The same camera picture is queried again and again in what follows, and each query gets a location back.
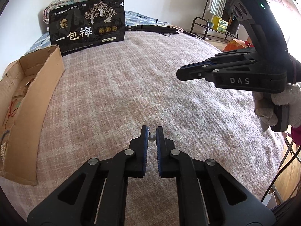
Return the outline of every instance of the pink cloth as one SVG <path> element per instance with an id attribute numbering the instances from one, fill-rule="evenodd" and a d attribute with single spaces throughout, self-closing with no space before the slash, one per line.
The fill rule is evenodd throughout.
<path id="1" fill-rule="evenodd" d="M 296 145 L 301 145 L 301 126 L 292 127 L 292 139 L 294 140 Z"/>

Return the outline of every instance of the bed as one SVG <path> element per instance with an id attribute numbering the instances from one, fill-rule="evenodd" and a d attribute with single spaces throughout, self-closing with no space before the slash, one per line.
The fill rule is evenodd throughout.
<path id="1" fill-rule="evenodd" d="M 29 52 L 47 43 L 45 34 Z M 128 31 L 122 42 L 64 56 L 66 70 L 41 132 L 38 185 L 0 177 L 17 212 L 26 219 L 89 158 L 111 158 L 127 148 L 142 125 L 151 131 L 163 126 L 165 137 L 178 149 L 198 160 L 215 159 L 260 199 L 277 172 L 283 136 L 261 132 L 250 92 L 217 89 L 203 79 L 176 78 L 180 66 L 219 52 L 183 33 L 167 37 Z M 125 225 L 179 224 L 175 179 L 159 178 L 155 142 L 149 142 L 145 178 L 129 179 L 125 214 Z"/>

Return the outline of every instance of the blue patterned bedsheet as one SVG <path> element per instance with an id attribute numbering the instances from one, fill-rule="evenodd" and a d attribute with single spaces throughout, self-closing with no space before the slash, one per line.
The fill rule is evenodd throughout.
<path id="1" fill-rule="evenodd" d="M 156 19 L 144 16 L 140 13 L 125 11 L 125 24 L 126 25 L 156 25 Z M 167 22 L 158 21 L 158 25 L 170 25 Z M 43 34 L 31 48 L 26 52 L 26 54 L 34 52 L 38 49 L 50 46 L 50 36 L 49 32 Z"/>

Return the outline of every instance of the gold seal emblem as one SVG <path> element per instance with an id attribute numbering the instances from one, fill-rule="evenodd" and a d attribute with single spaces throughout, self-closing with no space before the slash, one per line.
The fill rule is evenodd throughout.
<path id="1" fill-rule="evenodd" d="M 60 29 L 66 28 L 66 27 L 67 27 L 67 23 L 68 23 L 68 20 L 67 20 L 67 19 L 63 19 L 63 20 L 60 22 Z"/>

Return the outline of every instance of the cardboard box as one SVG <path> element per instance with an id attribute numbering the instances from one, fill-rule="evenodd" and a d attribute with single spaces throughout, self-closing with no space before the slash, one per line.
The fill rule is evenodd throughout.
<path id="1" fill-rule="evenodd" d="M 227 46 L 225 47 L 224 51 L 231 51 L 231 50 L 237 50 L 241 48 L 248 47 L 244 41 L 238 40 L 238 39 L 231 39 Z"/>
<path id="2" fill-rule="evenodd" d="M 0 81 L 0 139 L 6 149 L 4 161 L 0 159 L 0 176 L 25 185 L 37 184 L 40 133 L 63 72 L 58 45 L 21 57 L 5 72 Z"/>

